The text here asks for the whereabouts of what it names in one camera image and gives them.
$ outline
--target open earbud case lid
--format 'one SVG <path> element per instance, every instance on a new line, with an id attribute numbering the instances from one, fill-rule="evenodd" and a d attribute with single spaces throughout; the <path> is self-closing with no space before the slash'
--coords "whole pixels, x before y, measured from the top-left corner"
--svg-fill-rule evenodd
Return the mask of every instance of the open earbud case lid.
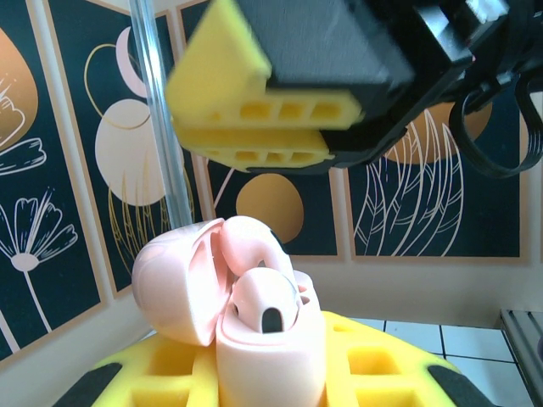
<path id="1" fill-rule="evenodd" d="M 220 245 L 224 219 L 160 235 L 136 257 L 134 298 L 160 334 L 178 342 L 209 346 L 234 275 Z"/>

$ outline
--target black cable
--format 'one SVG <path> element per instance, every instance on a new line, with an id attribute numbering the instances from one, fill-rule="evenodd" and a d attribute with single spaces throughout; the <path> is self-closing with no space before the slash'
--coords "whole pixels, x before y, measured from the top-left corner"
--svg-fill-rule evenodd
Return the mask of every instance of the black cable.
<path id="1" fill-rule="evenodd" d="M 482 174 L 492 178 L 508 178 L 529 170 L 543 157 L 543 120 L 530 97 L 531 92 L 543 90 L 543 70 L 533 70 L 520 76 L 515 88 L 515 98 L 528 128 L 528 151 L 523 162 L 516 168 L 507 168 L 490 159 L 473 142 L 465 123 L 466 107 L 478 91 L 470 92 L 455 103 L 449 117 L 451 133 L 456 145 L 467 160 Z"/>

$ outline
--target white tile floor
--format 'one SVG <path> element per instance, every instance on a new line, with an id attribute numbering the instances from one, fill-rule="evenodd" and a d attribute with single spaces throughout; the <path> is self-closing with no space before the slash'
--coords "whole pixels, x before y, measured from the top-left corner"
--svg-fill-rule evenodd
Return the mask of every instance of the white tile floor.
<path id="1" fill-rule="evenodd" d="M 499 330 L 354 319 L 446 358 L 497 406 L 534 406 Z"/>

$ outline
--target earbud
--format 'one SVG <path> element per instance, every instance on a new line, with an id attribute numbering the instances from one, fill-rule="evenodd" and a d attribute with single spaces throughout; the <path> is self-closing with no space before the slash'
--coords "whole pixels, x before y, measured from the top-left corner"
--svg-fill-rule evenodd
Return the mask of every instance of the earbud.
<path id="1" fill-rule="evenodd" d="M 248 216 L 233 216 L 221 229 L 221 251 L 228 267 L 236 276 L 258 267 L 261 261 L 266 267 L 279 271 L 298 286 L 288 254 L 272 230 L 259 220 Z"/>
<path id="2" fill-rule="evenodd" d="M 245 272 L 232 288 L 234 313 L 259 333 L 288 331 L 296 322 L 298 290 L 289 279 L 267 267 Z"/>

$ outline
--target black foam strip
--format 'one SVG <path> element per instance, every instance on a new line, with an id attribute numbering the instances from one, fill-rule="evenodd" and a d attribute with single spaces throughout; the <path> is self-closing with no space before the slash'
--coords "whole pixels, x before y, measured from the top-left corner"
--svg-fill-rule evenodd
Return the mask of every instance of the black foam strip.
<path id="1" fill-rule="evenodd" d="M 457 407 L 496 407 L 464 375 L 439 365 L 428 372 Z"/>
<path id="2" fill-rule="evenodd" d="M 110 363 L 87 372 L 53 407 L 91 407 L 121 368 L 120 363 Z"/>

